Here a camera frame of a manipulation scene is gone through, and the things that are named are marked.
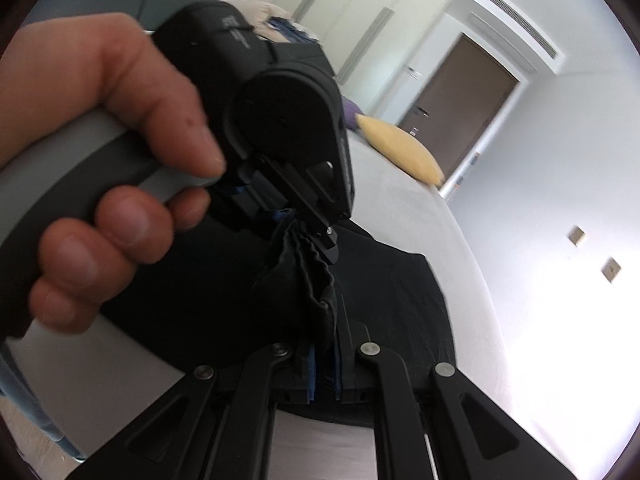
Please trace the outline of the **left human hand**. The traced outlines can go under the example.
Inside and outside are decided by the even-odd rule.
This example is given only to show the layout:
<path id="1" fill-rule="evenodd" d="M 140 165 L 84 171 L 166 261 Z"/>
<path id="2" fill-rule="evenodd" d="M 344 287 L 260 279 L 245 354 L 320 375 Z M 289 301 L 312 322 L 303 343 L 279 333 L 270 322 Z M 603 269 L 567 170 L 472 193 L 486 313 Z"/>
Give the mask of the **left human hand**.
<path id="1" fill-rule="evenodd" d="M 55 18 L 15 34 L 1 59 L 2 162 L 97 106 L 142 132 L 164 165 L 199 178 L 224 173 L 198 90 L 121 13 Z M 102 196 L 92 221 L 52 222 L 39 242 L 30 313 L 49 330 L 85 332 L 137 267 L 163 258 L 209 203 L 204 188 L 161 203 L 126 185 Z"/>

